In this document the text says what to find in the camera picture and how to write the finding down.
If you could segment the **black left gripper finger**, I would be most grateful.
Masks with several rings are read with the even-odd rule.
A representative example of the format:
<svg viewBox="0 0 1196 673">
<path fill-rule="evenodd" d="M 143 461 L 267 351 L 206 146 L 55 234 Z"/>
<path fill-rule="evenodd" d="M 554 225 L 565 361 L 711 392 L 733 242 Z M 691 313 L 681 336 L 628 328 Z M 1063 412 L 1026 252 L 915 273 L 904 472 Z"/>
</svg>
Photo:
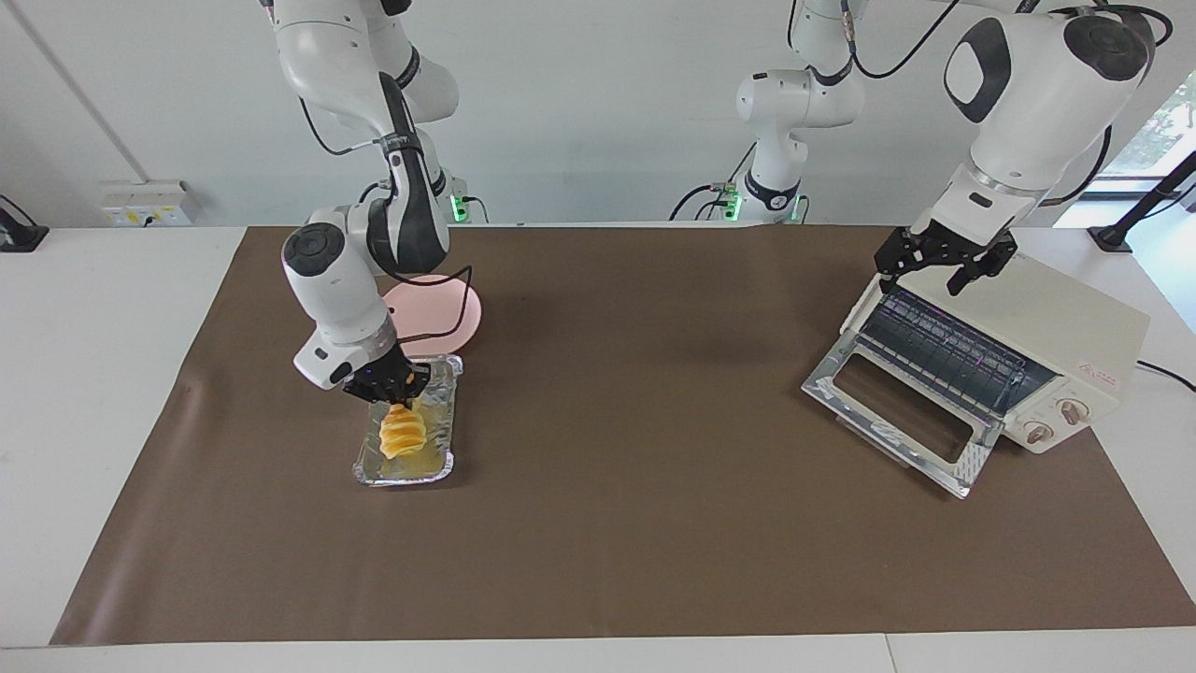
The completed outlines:
<svg viewBox="0 0 1196 673">
<path fill-rule="evenodd" d="M 957 271 L 946 282 L 948 294 L 962 294 L 962 290 L 968 285 L 974 285 L 976 280 L 999 276 L 1018 249 L 1014 235 L 1000 234 L 991 241 L 991 246 L 982 253 L 964 253 L 957 263 Z"/>
<path fill-rule="evenodd" d="M 904 274 L 922 269 L 925 267 L 923 241 L 925 237 L 913 233 L 911 230 L 892 230 L 873 255 L 880 285 L 893 285 Z"/>
</svg>

